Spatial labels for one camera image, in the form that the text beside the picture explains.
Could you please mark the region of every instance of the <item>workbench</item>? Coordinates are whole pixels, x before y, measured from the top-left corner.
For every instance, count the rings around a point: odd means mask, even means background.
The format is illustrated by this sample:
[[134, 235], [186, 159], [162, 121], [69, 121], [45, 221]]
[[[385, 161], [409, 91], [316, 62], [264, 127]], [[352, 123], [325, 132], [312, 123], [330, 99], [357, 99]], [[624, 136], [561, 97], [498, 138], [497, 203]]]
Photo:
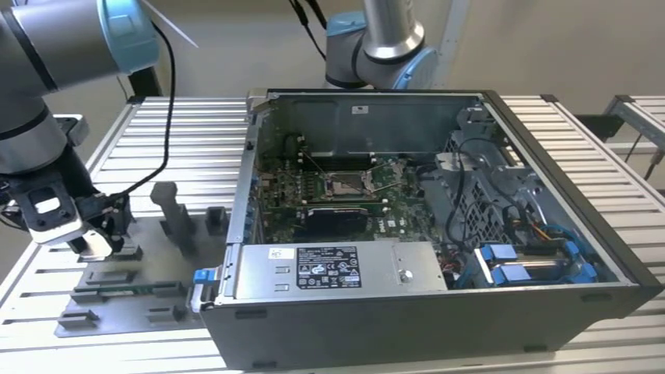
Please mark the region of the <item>workbench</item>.
[[[636, 255], [665, 282], [665, 200], [564, 106], [540, 96], [504, 97]], [[116, 192], [161, 163], [168, 99], [128, 104], [86, 166]], [[244, 99], [177, 98], [168, 169], [190, 213], [233, 204], [246, 126]], [[132, 195], [134, 216], [160, 215], [152, 183]], [[57, 338], [56, 319], [85, 264], [65, 248], [31, 244], [0, 286], [0, 370], [5, 372], [226, 372], [205, 329]], [[557, 352], [301, 372], [662, 372], [665, 294], [625, 319], [593, 324]]]

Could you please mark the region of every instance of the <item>white wall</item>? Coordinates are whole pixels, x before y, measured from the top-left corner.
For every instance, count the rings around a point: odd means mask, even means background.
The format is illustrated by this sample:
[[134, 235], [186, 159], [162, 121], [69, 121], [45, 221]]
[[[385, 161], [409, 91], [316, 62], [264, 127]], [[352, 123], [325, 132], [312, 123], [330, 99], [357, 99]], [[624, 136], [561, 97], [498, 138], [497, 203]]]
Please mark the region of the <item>white wall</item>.
[[[194, 48], [160, 23], [177, 60], [177, 94], [245, 95], [253, 87], [321, 87], [325, 64], [286, 0], [153, 0], [160, 12], [198, 44]], [[361, 10], [360, 0], [321, 0], [326, 16]], [[441, 43], [450, 0], [414, 0], [426, 40]], [[309, 12], [309, 27], [325, 50], [325, 32]], [[160, 76], [168, 82], [166, 54]]]
[[662, 0], [472, 0], [449, 87], [554, 94], [600, 112], [665, 94]]

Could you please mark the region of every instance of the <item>internal cable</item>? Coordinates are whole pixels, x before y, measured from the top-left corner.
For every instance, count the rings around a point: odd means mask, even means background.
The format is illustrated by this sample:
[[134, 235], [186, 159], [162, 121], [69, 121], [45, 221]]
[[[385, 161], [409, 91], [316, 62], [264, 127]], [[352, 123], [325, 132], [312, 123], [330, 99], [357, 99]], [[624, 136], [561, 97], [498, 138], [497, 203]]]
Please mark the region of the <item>internal cable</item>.
[[129, 194], [136, 191], [136, 189], [144, 185], [152, 178], [154, 178], [158, 173], [164, 171], [168, 165], [168, 147], [170, 142], [170, 127], [172, 127], [172, 118], [173, 118], [173, 104], [176, 101], [176, 58], [173, 56], [173, 48], [170, 42], [168, 41], [166, 35], [153, 23], [154, 30], [157, 31], [158, 36], [164, 40], [164, 44], [166, 45], [168, 50], [168, 59], [170, 62], [170, 93], [168, 96], [168, 111], [166, 111], [166, 124], [164, 129], [164, 154], [162, 154], [162, 163], [158, 165], [158, 168], [154, 169], [152, 173], [149, 173], [140, 181], [137, 181], [125, 191], [118, 192], [110, 195], [112, 200], [117, 200], [122, 197], [129, 196]]
[[628, 162], [630, 159], [630, 155], [633, 154], [634, 148], [637, 147], [637, 143], [640, 143], [640, 140], [642, 139], [642, 134], [637, 135], [637, 139], [634, 140], [633, 146], [630, 147], [630, 150], [628, 151], [628, 154], [625, 155], [624, 162]]
[[313, 38], [312, 30], [309, 29], [308, 15], [304, 11], [302, 5], [300, 4], [298, 0], [289, 0], [289, 4], [290, 4], [290, 8], [293, 8], [294, 14], [298, 17], [300, 25], [302, 25], [304, 31], [308, 33], [309, 39], [312, 40], [312, 43], [313, 43], [313, 46], [316, 47], [316, 50], [317, 50], [318, 54], [321, 55], [322, 60], [325, 61], [325, 54], [321, 51], [318, 43], [317, 43], [316, 39]]

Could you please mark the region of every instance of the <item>sticker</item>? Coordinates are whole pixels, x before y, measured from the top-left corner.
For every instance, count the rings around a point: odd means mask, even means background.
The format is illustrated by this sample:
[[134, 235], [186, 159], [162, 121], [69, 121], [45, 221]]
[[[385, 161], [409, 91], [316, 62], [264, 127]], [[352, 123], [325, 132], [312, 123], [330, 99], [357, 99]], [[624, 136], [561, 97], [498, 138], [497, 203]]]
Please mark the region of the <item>sticker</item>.
[[268, 252], [269, 259], [293, 259], [294, 248], [270, 248]]
[[313, 247], [297, 250], [298, 288], [362, 287], [357, 247]]

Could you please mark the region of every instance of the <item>blue latch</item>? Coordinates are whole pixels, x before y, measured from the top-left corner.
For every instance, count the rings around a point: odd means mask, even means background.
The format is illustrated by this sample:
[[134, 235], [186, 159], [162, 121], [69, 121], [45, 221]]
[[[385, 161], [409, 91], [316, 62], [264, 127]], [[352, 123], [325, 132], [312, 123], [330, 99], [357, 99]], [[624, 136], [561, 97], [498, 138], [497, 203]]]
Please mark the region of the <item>blue latch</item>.
[[598, 273], [590, 263], [584, 263], [580, 266], [580, 271], [569, 277], [570, 281], [578, 283], [594, 283]]
[[498, 266], [492, 270], [492, 278], [497, 286], [530, 281], [530, 275], [521, 264]]
[[565, 242], [565, 250], [570, 255], [570, 258], [576, 259], [580, 256], [580, 248], [573, 242]]
[[194, 284], [213, 284], [217, 278], [217, 270], [198, 269], [194, 271]]
[[480, 249], [485, 261], [514, 261], [517, 252], [510, 244], [485, 244]]

